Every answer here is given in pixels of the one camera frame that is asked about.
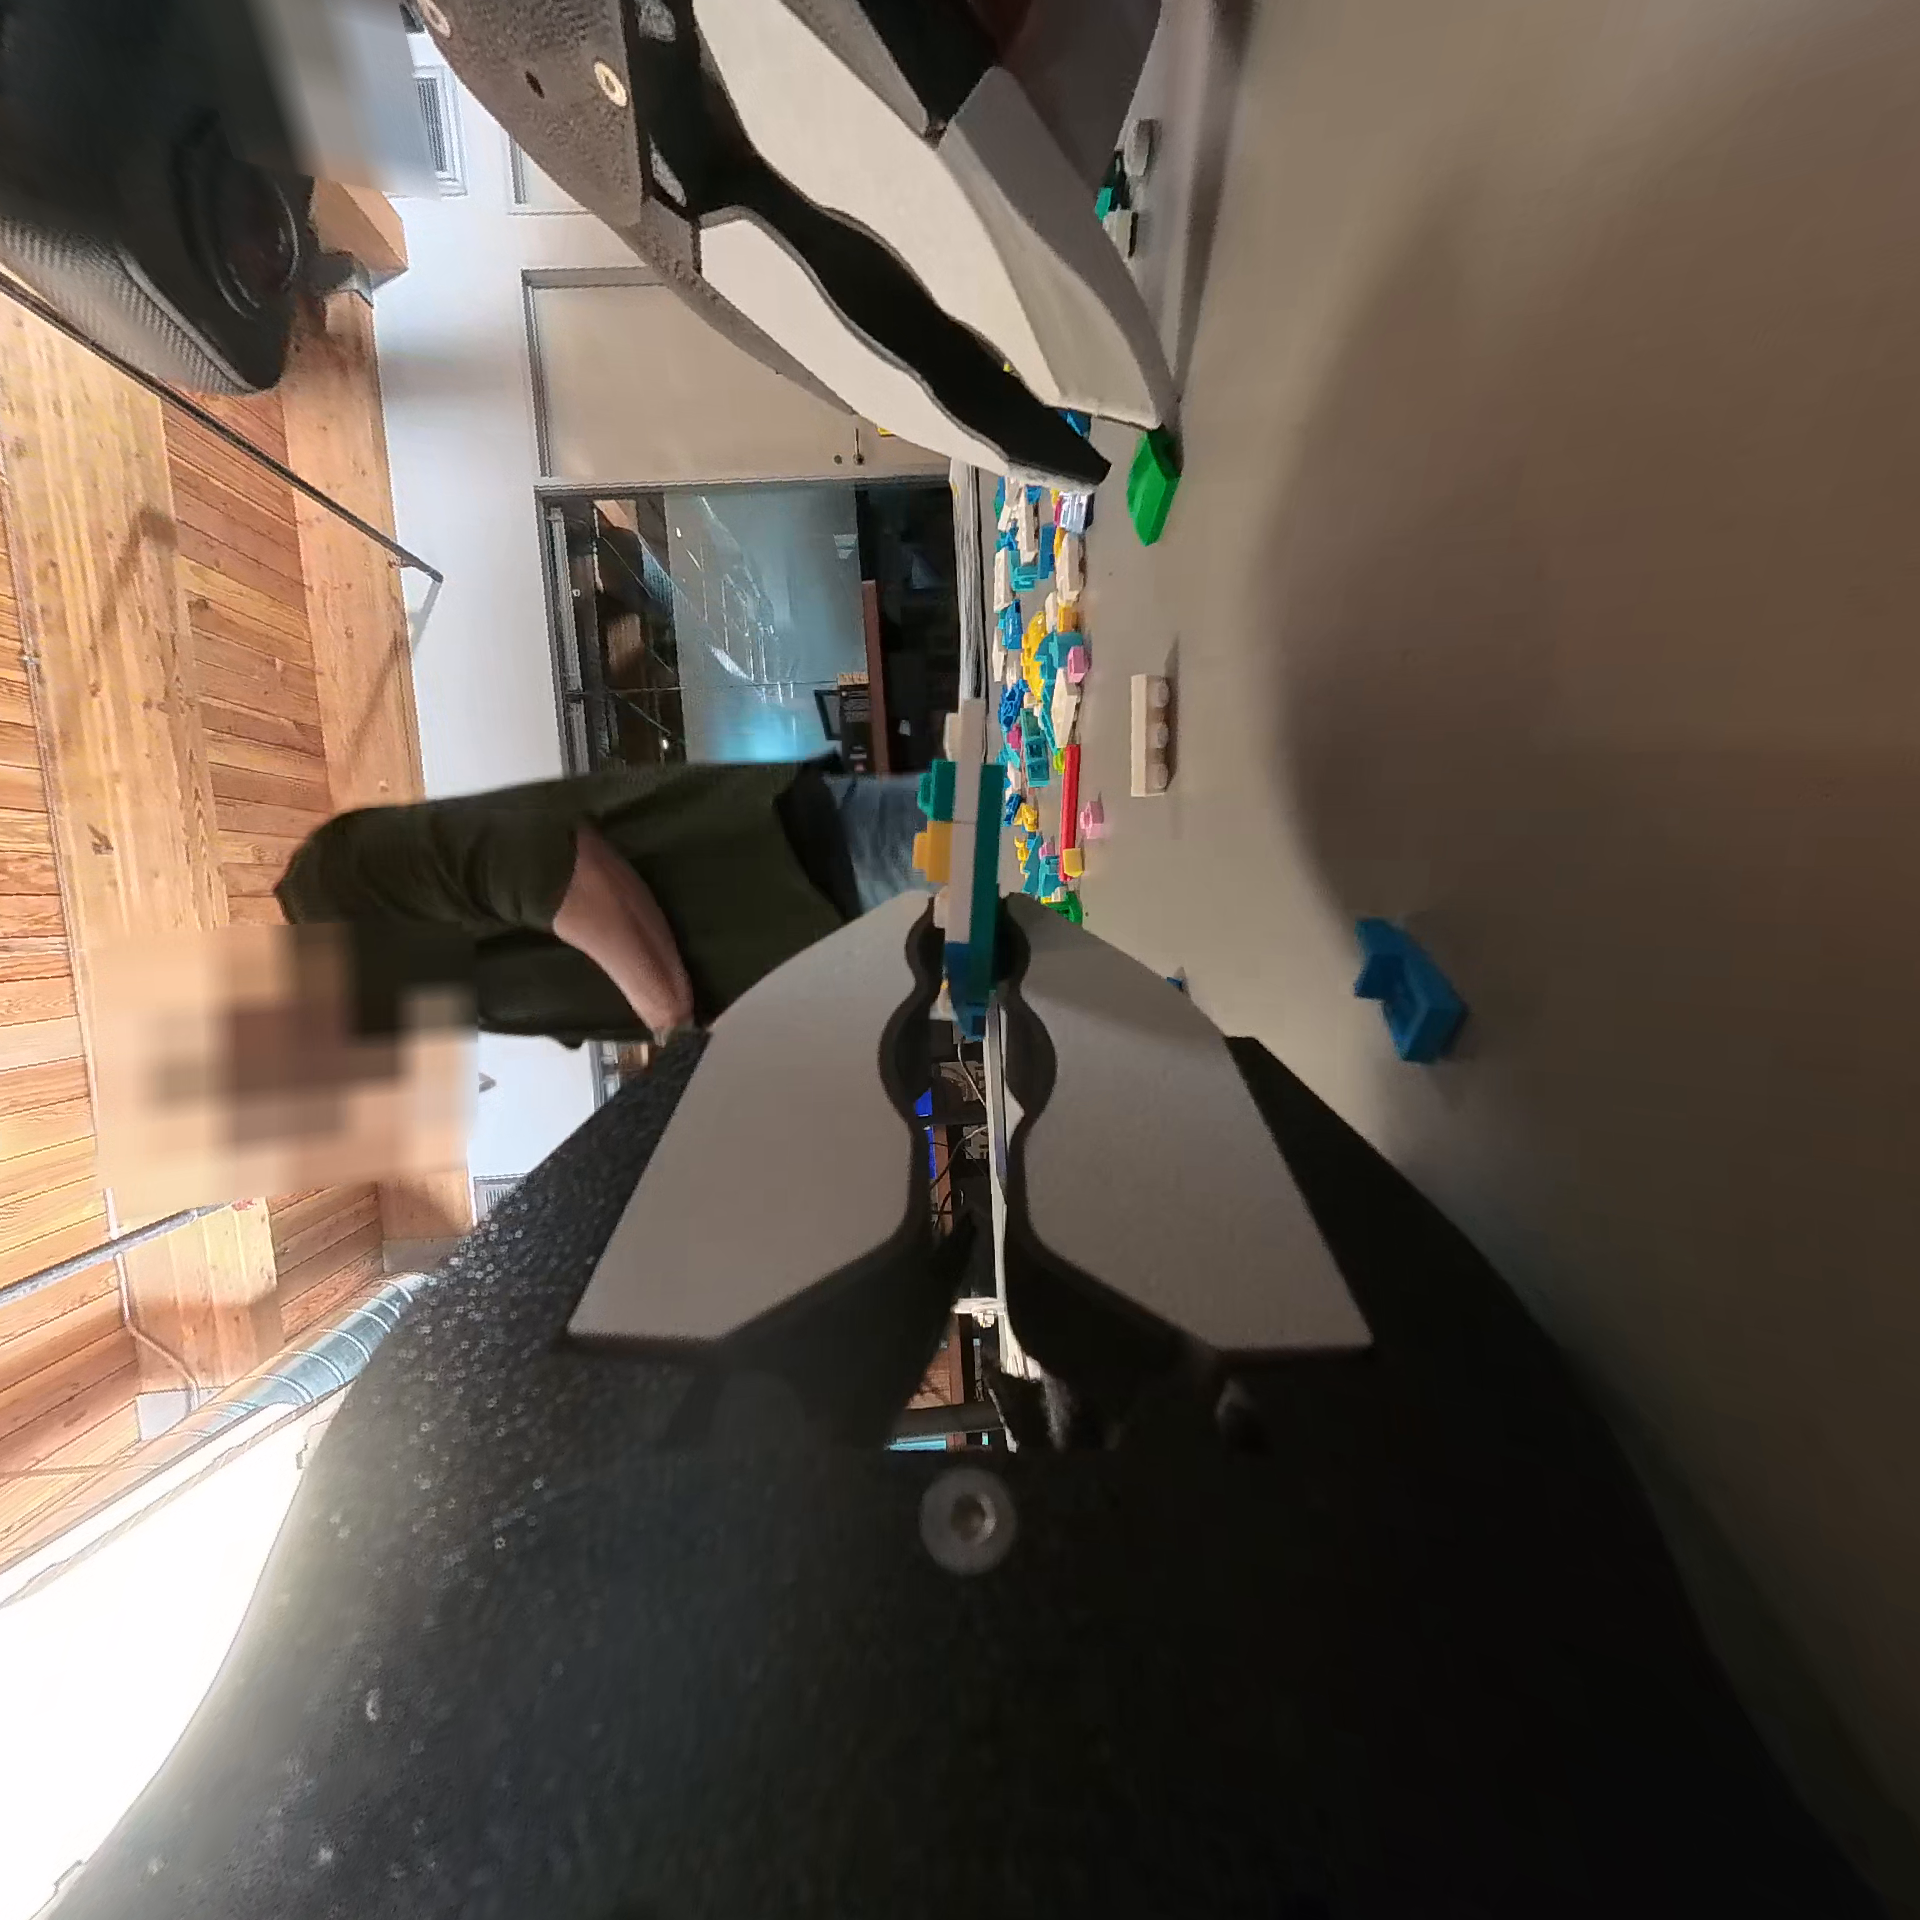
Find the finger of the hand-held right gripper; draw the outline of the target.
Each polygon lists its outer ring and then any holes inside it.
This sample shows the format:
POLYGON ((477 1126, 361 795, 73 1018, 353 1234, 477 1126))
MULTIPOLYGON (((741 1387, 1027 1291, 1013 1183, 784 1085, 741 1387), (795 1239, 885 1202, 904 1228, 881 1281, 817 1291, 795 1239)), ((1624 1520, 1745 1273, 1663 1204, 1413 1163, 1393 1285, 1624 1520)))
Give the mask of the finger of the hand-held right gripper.
MULTIPOLYGON (((1017 132, 1045 132, 1094 200, 1161 15, 1157 2, 692 5, 702 59, 730 103, 711 105, 713 135, 744 132, 774 158, 779 139, 805 132, 968 132, 1006 154, 1017 132)), ((1177 398, 1157 322, 1114 246, 1105 420, 1161 426, 1177 398)))
POLYGON ((828 391, 976 467, 1094 487, 1069 413, 1114 417, 1114 246, 1045 132, 802 132, 704 142, 707 282, 828 391))

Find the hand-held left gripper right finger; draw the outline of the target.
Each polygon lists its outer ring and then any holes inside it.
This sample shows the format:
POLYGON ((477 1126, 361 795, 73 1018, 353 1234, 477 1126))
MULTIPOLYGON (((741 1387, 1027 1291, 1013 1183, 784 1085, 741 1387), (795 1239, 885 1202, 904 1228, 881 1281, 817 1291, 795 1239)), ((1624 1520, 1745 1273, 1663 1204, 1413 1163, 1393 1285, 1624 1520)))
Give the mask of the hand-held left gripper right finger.
POLYGON ((1225 1034, 1094 932, 1024 896, 1002 910, 1002 1267, 1024 1352, 1085 1394, 1136 1394, 1189 1361, 1367 1352, 1225 1034))

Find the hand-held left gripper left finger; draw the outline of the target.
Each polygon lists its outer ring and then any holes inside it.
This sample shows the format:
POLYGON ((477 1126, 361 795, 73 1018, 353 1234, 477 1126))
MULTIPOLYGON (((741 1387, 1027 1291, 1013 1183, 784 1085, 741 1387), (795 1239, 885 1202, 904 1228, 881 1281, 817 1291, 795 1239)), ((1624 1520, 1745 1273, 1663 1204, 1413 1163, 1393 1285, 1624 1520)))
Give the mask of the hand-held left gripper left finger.
POLYGON ((568 1319, 591 1352, 779 1380, 814 1423, 896 1423, 949 1328, 919 1098, 945 933, 904 893, 741 996, 568 1319))

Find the multicolour toy brick assembly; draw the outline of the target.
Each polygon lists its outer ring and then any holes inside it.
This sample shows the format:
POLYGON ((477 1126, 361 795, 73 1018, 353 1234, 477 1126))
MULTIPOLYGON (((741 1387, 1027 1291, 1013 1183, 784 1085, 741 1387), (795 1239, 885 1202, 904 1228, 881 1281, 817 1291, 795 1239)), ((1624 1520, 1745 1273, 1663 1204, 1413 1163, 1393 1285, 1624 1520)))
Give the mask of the multicolour toy brick assembly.
POLYGON ((932 924, 945 940, 945 1015, 975 1043, 986 1037, 998 978, 1004 793, 998 759, 940 757, 919 780, 924 827, 915 837, 915 861, 932 886, 932 924))

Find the another person's forearm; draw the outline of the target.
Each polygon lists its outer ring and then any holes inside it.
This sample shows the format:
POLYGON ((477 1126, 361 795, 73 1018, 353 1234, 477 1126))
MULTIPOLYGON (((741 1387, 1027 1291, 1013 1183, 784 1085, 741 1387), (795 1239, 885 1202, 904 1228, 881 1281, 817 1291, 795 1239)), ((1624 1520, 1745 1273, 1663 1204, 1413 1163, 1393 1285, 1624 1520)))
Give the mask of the another person's forearm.
POLYGON ((550 925, 612 980, 655 1039, 697 1023, 692 980, 661 900, 591 823, 574 832, 573 873, 550 925))

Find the small blue toy brick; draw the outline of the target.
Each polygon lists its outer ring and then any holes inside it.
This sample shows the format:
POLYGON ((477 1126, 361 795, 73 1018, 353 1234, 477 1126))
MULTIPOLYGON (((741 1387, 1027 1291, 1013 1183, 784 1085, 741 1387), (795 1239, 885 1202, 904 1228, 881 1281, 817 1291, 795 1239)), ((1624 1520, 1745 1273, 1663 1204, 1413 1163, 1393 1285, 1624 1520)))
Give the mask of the small blue toy brick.
POLYGON ((1402 924, 1359 917, 1355 996, 1373 1002, 1406 1063, 1446 1059, 1471 1018, 1467 1000, 1402 924))

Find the glass partition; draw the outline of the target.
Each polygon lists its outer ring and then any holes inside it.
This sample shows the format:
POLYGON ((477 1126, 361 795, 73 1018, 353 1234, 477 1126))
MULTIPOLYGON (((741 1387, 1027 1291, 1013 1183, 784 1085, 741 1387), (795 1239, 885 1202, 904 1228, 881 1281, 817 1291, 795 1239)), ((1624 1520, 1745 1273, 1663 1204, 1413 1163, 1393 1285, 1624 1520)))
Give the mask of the glass partition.
POLYGON ((563 767, 943 749, 962 633, 945 477, 550 489, 563 767))

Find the pile of colourful toy bricks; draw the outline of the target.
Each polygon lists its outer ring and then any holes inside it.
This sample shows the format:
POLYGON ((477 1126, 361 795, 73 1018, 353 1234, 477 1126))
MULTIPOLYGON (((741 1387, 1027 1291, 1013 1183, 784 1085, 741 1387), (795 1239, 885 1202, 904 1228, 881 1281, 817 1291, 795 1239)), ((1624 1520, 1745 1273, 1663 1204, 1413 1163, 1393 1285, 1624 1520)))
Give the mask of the pile of colourful toy bricks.
POLYGON ((1040 906, 1057 890, 1085 900, 1089 841, 1060 858, 1057 753, 1083 748, 1093 674, 1086 626, 1090 492, 1002 480, 995 493, 992 648, 1004 827, 1020 891, 1040 906))

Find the black metal handrail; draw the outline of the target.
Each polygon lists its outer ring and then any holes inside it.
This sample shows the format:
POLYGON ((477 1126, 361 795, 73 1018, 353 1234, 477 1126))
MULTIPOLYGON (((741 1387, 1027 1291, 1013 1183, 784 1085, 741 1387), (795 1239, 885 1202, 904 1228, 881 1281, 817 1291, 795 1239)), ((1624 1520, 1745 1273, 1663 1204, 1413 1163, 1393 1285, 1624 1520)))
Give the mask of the black metal handrail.
POLYGON ((400 571, 416 573, 425 581, 425 588, 419 604, 407 604, 405 617, 409 651, 412 656, 420 651, 430 617, 436 612, 444 590, 444 571, 441 567, 400 544, 394 535, 380 531, 372 520, 350 509, 343 499, 325 492, 319 484, 303 477, 287 459, 248 440, 239 427, 231 426, 226 420, 221 420, 202 399, 186 395, 167 382, 137 368, 129 372, 129 377, 132 377, 144 391, 153 394, 165 406, 181 413, 181 417, 205 427, 207 434, 221 443, 226 443, 228 449, 241 454, 273 477, 287 484, 299 497, 325 509, 327 516, 337 518, 355 533, 371 540, 400 567, 400 571))

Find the silver ventilation duct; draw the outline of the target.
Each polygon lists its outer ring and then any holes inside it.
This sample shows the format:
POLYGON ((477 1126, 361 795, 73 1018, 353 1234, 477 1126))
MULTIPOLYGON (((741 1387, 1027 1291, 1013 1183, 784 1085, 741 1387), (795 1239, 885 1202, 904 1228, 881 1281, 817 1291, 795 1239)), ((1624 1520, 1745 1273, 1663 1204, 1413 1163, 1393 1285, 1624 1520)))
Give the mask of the silver ventilation duct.
POLYGON ((261 1411, 288 1411, 325 1402, 361 1375, 428 1284, 430 1275, 420 1270, 386 1275, 363 1302, 328 1315, 319 1330, 303 1333, 234 1384, 141 1391, 134 1398, 138 1439, 207 1439, 261 1411))

